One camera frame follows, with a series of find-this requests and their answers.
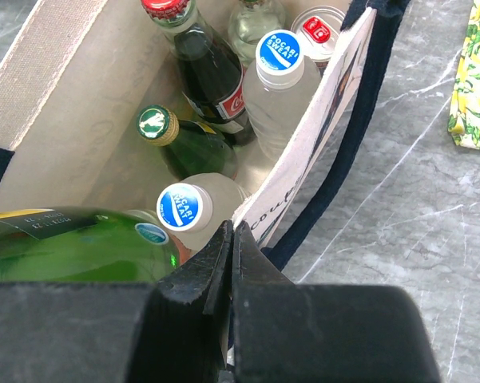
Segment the dark cola glass bottle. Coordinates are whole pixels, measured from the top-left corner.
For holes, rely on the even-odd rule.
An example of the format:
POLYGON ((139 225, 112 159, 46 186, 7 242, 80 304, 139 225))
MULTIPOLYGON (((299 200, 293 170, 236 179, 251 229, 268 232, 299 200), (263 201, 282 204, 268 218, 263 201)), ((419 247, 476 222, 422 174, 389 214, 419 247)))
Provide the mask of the dark cola glass bottle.
POLYGON ((244 68, 230 45, 203 19, 194 1, 143 1, 170 44, 193 110, 234 146, 256 136, 243 99, 244 68))

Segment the clear soda water bottle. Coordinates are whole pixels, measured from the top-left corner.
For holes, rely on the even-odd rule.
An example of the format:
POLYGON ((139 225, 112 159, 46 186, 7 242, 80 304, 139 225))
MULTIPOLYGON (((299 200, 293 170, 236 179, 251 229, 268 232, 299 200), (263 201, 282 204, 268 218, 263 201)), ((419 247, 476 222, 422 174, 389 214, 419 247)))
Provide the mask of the clear soda water bottle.
POLYGON ((283 29, 285 22, 286 12, 278 0, 236 2, 228 22, 228 40, 245 69, 255 59, 260 39, 283 29))

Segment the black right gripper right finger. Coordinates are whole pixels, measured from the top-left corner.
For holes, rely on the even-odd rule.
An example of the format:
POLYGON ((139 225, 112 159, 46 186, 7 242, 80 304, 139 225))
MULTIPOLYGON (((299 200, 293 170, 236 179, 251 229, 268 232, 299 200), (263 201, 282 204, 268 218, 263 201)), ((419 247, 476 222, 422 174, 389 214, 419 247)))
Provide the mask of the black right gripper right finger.
POLYGON ((397 286, 295 284, 247 223, 233 240, 238 382, 438 382, 419 308, 397 286))

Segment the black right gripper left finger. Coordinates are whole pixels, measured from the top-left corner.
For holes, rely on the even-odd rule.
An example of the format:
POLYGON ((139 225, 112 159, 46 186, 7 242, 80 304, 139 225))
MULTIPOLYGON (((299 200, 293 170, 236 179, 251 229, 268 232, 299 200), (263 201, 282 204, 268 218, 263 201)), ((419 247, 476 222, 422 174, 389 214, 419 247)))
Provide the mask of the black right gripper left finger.
POLYGON ((230 382, 232 223, 157 283, 0 284, 0 382, 230 382))

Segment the green glass bottle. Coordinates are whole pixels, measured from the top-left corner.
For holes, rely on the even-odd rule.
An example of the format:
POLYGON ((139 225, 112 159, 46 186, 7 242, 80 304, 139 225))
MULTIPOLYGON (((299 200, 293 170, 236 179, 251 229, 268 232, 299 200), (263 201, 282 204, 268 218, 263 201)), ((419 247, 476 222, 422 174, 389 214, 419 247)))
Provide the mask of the green glass bottle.
POLYGON ((142 238, 139 222, 99 207, 0 212, 0 282, 156 282, 178 250, 142 238))
POLYGON ((224 135, 200 122, 180 120, 162 105, 149 105, 137 115, 143 140, 158 147, 169 171, 179 180, 202 173, 235 179, 238 159, 224 135))

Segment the beige canvas tote bag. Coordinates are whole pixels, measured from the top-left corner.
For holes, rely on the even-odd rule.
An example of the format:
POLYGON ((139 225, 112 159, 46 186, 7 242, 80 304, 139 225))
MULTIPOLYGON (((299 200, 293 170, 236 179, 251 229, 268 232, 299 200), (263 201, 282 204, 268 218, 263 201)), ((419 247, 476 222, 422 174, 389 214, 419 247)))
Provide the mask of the beige canvas tote bag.
MULTIPOLYGON (((251 180, 234 221, 273 235, 349 102, 331 170, 270 258, 284 267, 328 208, 371 121, 405 1, 353 1, 319 87, 281 159, 251 180)), ((145 101, 182 103, 168 46, 135 1, 40 1, 0 64, 0 211, 154 202, 166 171, 133 149, 145 101)))

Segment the silver red soda can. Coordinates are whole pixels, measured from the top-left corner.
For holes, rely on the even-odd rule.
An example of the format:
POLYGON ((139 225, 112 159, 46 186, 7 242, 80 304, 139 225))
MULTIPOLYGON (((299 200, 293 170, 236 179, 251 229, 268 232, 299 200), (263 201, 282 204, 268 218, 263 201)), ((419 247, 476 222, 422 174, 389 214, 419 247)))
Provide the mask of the silver red soda can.
POLYGON ((299 14, 291 31, 299 37, 304 54, 311 58, 323 74, 339 38, 345 13, 334 6, 315 6, 299 14))

